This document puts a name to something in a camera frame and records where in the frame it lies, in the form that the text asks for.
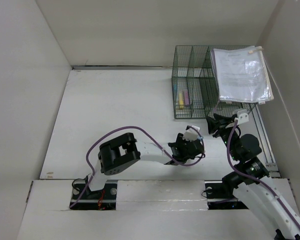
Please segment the pink highlighter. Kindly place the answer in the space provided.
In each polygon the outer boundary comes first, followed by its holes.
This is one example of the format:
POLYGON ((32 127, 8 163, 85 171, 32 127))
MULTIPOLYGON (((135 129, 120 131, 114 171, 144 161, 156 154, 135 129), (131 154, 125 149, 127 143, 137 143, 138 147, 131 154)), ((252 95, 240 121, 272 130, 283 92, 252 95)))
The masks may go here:
POLYGON ((188 90, 183 91, 183 99, 184 99, 184 105, 189 106, 190 105, 190 97, 188 90))

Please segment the yellow highlighter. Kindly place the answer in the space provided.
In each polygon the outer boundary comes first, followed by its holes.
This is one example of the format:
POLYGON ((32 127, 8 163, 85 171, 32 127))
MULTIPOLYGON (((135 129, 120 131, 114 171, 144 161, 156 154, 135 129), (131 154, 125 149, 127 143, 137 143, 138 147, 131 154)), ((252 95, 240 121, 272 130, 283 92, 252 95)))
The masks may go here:
POLYGON ((184 95, 183 92, 178 93, 178 108, 184 109, 185 103, 184 103, 184 95))

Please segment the light blue highlighter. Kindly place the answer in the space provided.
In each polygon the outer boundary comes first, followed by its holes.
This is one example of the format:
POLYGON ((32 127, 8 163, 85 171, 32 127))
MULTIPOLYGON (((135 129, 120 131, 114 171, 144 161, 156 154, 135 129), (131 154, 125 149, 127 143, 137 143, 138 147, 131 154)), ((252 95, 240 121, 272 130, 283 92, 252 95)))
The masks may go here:
POLYGON ((172 91, 173 91, 174 98, 176 98, 178 95, 178 81, 177 80, 172 80, 172 91))

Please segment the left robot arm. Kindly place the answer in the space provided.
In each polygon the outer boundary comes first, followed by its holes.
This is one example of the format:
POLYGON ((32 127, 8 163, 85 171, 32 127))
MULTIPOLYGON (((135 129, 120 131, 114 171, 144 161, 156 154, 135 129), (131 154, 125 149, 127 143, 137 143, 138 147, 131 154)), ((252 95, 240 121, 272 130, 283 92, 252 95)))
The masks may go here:
POLYGON ((97 163, 84 186, 97 198, 108 180, 173 180, 172 167, 191 167, 205 157, 203 139, 197 133, 179 133, 175 142, 137 140, 127 132, 99 146, 97 163))

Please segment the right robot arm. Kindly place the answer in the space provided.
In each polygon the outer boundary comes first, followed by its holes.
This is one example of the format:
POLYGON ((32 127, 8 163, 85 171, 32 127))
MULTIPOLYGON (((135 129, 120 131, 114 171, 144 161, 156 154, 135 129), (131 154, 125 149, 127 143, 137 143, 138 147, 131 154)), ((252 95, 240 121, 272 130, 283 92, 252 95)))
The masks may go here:
POLYGON ((257 137, 236 130, 244 116, 207 117, 208 133, 220 137, 232 172, 222 178, 221 191, 241 201, 265 226, 274 240, 300 240, 300 216, 278 191, 269 171, 259 160, 257 137))

